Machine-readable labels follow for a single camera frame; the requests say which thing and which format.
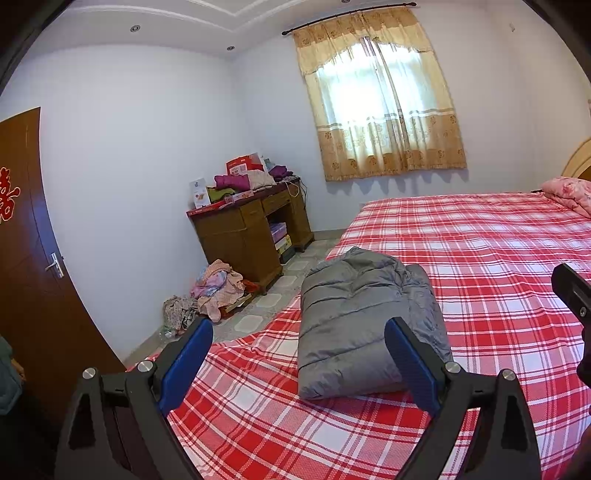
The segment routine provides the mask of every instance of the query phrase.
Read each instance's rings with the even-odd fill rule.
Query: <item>desk cabinet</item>
[[[282,183],[225,209],[191,218],[209,263],[219,258],[264,290],[283,270],[269,223],[285,222],[300,251],[314,238],[298,183]]]

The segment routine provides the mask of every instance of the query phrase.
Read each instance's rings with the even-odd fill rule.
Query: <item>beige floral curtain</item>
[[[447,84],[410,10],[344,15],[294,39],[326,180],[466,168]]]

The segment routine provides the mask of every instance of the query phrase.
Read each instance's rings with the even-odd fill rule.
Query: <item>ceiling molding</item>
[[[245,30],[251,26],[253,26],[256,23],[262,22],[263,20],[269,18],[269,17],[273,17],[274,15],[278,14],[279,12],[286,10],[288,8],[294,7],[295,5],[298,5],[300,3],[305,2],[306,0],[291,0],[290,2],[285,2],[284,4],[281,4],[271,10],[268,10],[266,12],[264,12],[263,14],[259,15],[258,17],[255,17],[251,20],[249,20],[248,22],[243,23],[242,25],[240,25],[240,27],[238,27],[236,30],[234,30],[235,33],[240,32],[242,30]]]
[[[187,0],[188,2],[191,2],[192,4],[197,4],[197,5],[201,5],[202,7],[206,7],[206,8],[211,8],[214,9],[216,11],[222,12],[224,14],[229,15],[230,17],[234,17],[237,18],[240,15],[242,15],[244,12],[251,10],[252,8],[257,7],[258,5],[261,5],[263,3],[266,3],[268,0],[255,0],[253,3],[248,4],[247,6],[245,6],[244,8],[240,9],[239,11],[237,11],[236,13],[232,13],[229,12],[228,10],[225,10],[221,7],[217,7],[216,5],[212,5],[210,3],[207,3],[203,0]],[[251,18],[249,21],[244,22],[242,25],[238,26],[236,29],[232,30],[231,28],[226,28],[223,27],[217,23],[214,22],[210,22],[208,20],[203,20],[202,18],[198,18],[198,17],[192,17],[190,15],[184,15],[184,14],[179,14],[176,12],[171,12],[169,10],[162,10],[162,9],[158,9],[158,8],[150,8],[150,7],[138,7],[136,5],[88,5],[85,7],[70,7],[68,9],[66,9],[64,11],[64,14],[66,13],[88,13],[88,12],[134,12],[134,13],[143,13],[143,14],[148,14],[148,15],[159,15],[161,17],[167,17],[167,18],[176,18],[178,20],[185,20],[187,22],[192,22],[192,23],[199,23],[199,24],[203,24],[203,25],[209,25],[210,27],[215,27],[215,28],[219,28],[221,30],[224,30],[226,32],[229,33],[238,33],[241,32],[243,30],[247,30],[248,28],[250,28],[251,26],[262,22],[263,20],[269,18],[269,17],[273,17],[274,15],[277,15],[279,12],[289,9],[291,7],[294,7],[295,5],[301,4],[303,2],[306,2],[307,0],[291,0],[288,2],[285,2],[281,5],[278,5],[275,8],[272,8],[271,10],[267,10],[265,12],[263,12],[261,15],[257,16],[257,17],[253,17]]]
[[[136,7],[134,5],[89,5],[88,7],[71,7],[67,8],[62,15],[65,14],[72,14],[72,13],[87,13],[87,12],[134,12],[134,13],[143,13],[148,15],[159,15],[161,17],[167,18],[176,18],[178,20],[185,20],[191,23],[199,23],[204,25],[209,25],[210,27],[219,28],[221,30],[225,30],[226,32],[233,33],[234,30],[230,30],[229,28],[223,27],[221,25],[215,24],[213,22],[209,22],[207,20],[203,20],[197,17],[191,17],[189,15],[183,15],[176,12],[170,12],[168,10],[160,10],[158,8],[149,8],[149,7]]]
[[[207,2],[204,2],[203,0],[187,0],[187,2],[190,2],[192,4],[201,5],[202,7],[211,8],[213,10],[217,10],[218,12],[221,12],[226,15],[230,15],[231,17],[237,16],[237,14],[233,14],[232,12],[230,12],[230,10],[226,10],[225,8],[219,7],[217,5],[208,4]]]
[[[203,0],[187,0],[187,2],[191,2],[192,4],[198,4],[198,5],[201,5],[202,7],[212,8],[214,10],[217,10],[218,12],[225,13],[227,15],[230,15],[231,17],[234,17],[234,18],[240,17],[244,12],[248,12],[249,10],[252,10],[253,8],[258,7],[259,5],[262,5],[268,1],[269,0],[255,0],[254,2],[241,8],[240,10],[237,10],[236,12],[230,12],[229,10],[226,10],[222,7],[218,7],[217,5],[212,5],[208,2],[204,2]],[[306,0],[292,0],[291,2],[287,2],[287,4],[280,5],[274,9],[272,9],[271,11],[279,12],[281,10],[284,10],[285,8],[289,8],[293,5],[297,5],[297,4],[305,2],[305,1]]]

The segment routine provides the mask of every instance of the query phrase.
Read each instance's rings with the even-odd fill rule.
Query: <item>blue pad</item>
[[[441,408],[436,378],[394,319],[386,323],[384,338],[388,352],[402,375],[402,380],[413,394],[414,402],[418,408],[434,417]]]
[[[167,417],[171,410],[180,407],[212,342],[213,325],[210,320],[203,319],[162,377],[158,407],[164,417]]]

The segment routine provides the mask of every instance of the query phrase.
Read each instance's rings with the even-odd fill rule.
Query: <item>curtain rod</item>
[[[337,18],[337,17],[342,17],[343,15],[349,15],[349,14],[355,14],[357,12],[365,12],[367,10],[375,10],[377,8],[388,8],[388,7],[416,7],[417,3],[416,2],[410,2],[409,4],[393,4],[393,5],[379,5],[377,7],[369,7],[369,8],[359,8],[358,10],[351,10],[350,12],[343,12],[341,14],[336,14],[336,15],[331,15],[330,17],[324,17],[321,18],[319,20],[314,20],[313,22],[309,22],[303,25],[300,25],[299,27],[295,27],[292,28],[290,30],[285,30],[284,32],[281,33],[281,35],[285,36],[285,35],[289,35],[291,32],[293,32],[294,30],[299,30],[300,28],[304,28],[304,27],[309,27],[310,25],[314,25],[315,23],[318,22],[323,22],[324,20],[330,20],[331,18]]]

